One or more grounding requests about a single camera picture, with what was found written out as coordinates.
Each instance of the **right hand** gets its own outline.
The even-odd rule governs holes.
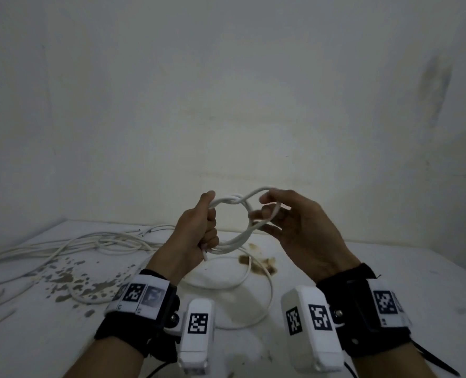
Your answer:
[[[276,227],[265,224],[260,230],[280,241],[289,258],[315,283],[360,265],[318,203],[292,190],[276,188],[262,195],[259,202],[266,205],[250,213],[252,220],[268,219],[274,202],[290,207],[281,207],[271,220]]]

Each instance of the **black cable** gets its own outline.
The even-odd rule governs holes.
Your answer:
[[[357,378],[357,375],[354,373],[354,370],[352,370],[352,368],[348,365],[347,362],[345,362],[345,367],[348,369],[348,371],[350,372],[352,377]]]
[[[162,363],[160,366],[158,366],[157,368],[155,368],[152,373],[150,373],[147,378],[151,378],[153,377],[158,371],[160,371],[162,368],[164,368],[165,366],[169,365],[171,362],[165,362],[165,363]]]

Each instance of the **white table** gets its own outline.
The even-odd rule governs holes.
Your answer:
[[[66,221],[36,236],[29,243],[72,238],[94,231],[126,231],[142,226],[84,221]],[[169,232],[149,234],[164,238]],[[222,239],[233,233],[219,233]],[[213,377],[298,376],[287,357],[286,335],[280,309],[280,297],[295,285],[312,285],[287,258],[276,240],[254,234],[249,240],[252,251],[262,258],[274,257],[278,272],[273,275],[275,301],[270,315],[246,330],[215,333],[212,358]],[[466,377],[466,271],[429,249],[404,248],[374,244],[349,243],[350,249],[374,271],[389,280],[413,321],[413,339],[457,369]],[[245,270],[232,258],[202,263],[192,278],[195,281],[220,283],[238,278]],[[61,377],[91,341],[103,318],[106,304],[84,305],[67,298],[63,286],[73,277],[82,289],[115,291],[129,272],[147,254],[107,256],[94,251],[61,257],[47,267],[38,284],[0,307],[17,312],[0,323],[0,377]],[[0,279],[41,260],[19,260],[0,265]],[[25,279],[6,284],[17,289]],[[243,285],[228,292],[191,289],[181,284],[181,307],[196,296],[213,298],[217,303],[217,320],[250,318],[261,311],[269,297],[266,277],[251,274]],[[148,358],[141,377],[146,377],[159,361]],[[451,376],[434,367],[438,376]],[[160,377],[183,376],[176,365],[167,366]],[[329,375],[350,377],[346,370]]]

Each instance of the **black wrist strap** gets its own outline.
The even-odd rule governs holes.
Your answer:
[[[165,279],[159,273],[148,269],[142,270],[140,274]],[[175,295],[176,288],[174,286],[171,288],[169,287],[163,299],[156,320],[133,313],[114,311],[105,316],[96,331],[95,340],[116,337],[134,347],[144,358],[151,354],[163,362],[176,362],[175,342],[180,342],[179,337],[172,337],[162,332],[165,319],[169,314],[178,311],[180,306],[179,297]]]
[[[351,357],[378,354],[410,342],[408,328],[382,328],[366,279],[375,279],[366,264],[320,281],[331,316],[338,324],[341,347]]]

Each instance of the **forearm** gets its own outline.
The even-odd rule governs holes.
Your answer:
[[[144,356],[116,337],[95,341],[64,378],[137,378]]]
[[[352,361],[360,378],[436,378],[412,343]]]

